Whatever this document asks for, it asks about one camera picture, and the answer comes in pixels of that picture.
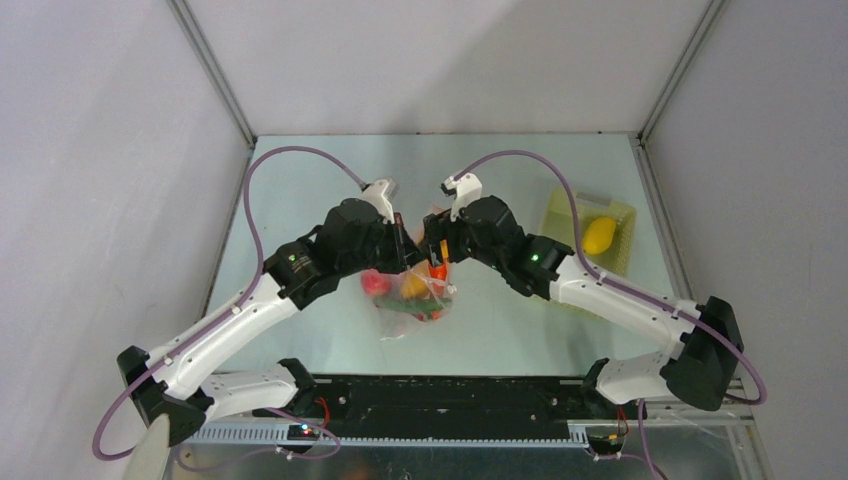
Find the orange carrot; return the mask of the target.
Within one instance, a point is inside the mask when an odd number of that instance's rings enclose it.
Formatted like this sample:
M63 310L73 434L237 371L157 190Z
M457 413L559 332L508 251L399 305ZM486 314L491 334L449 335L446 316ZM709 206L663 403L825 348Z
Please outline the orange carrot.
M448 280L448 276L449 276L449 248L448 248L448 243L447 243L446 240L440 241L439 251L441 253L441 258L442 258L442 261L439 265L436 265L434 263L434 261L436 259L435 255L434 254L430 255L430 258L429 258L430 265L428 267L429 275L430 275L431 278L446 282Z

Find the yellow bell pepper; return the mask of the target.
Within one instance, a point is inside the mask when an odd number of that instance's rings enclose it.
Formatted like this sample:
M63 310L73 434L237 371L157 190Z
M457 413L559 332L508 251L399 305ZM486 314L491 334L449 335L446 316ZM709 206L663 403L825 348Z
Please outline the yellow bell pepper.
M430 278L425 274L407 272L400 283L399 292L404 300L426 298L431 294Z

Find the clear zip top bag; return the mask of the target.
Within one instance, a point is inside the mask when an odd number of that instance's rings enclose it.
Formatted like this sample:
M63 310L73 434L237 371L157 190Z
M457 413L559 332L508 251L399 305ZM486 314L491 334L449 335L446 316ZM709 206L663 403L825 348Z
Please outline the clear zip top bag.
M381 341L408 337L449 314L457 288L450 282L447 243L440 248L444 263L439 266L423 260L401 274L360 274L361 288L377 312Z

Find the yellow lemon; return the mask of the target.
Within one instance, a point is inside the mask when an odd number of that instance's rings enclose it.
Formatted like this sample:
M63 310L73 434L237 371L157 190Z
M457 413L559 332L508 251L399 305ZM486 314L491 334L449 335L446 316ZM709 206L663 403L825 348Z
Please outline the yellow lemon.
M602 216L594 219L585 229L582 246L589 255L600 255L612 245L617 230L614 218Z

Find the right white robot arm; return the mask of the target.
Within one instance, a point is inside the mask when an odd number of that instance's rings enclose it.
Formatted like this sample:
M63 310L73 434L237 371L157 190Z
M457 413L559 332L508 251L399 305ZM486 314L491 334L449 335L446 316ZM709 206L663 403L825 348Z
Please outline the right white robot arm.
M716 411L728 399L744 350L728 302L659 298L582 261L557 240L525 232L495 196L475 200L457 214L431 214L423 226L423 246L433 261L477 260L523 296L583 309L657 345L653 354L593 364L581 392L591 416L606 418L638 399L674 396L704 411Z

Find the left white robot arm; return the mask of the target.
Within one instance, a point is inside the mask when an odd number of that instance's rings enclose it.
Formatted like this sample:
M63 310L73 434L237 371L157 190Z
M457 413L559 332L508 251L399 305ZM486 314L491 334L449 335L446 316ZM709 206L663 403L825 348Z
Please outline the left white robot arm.
M370 203L346 199L323 224L281 245L246 290L179 337L150 352L131 346L117 358L145 424L165 415L176 446L221 417L278 408L304 416L316 403L316 382L295 358L263 372L221 373L232 355L276 323L334 292L366 270L399 274L425 258L400 214L385 219Z

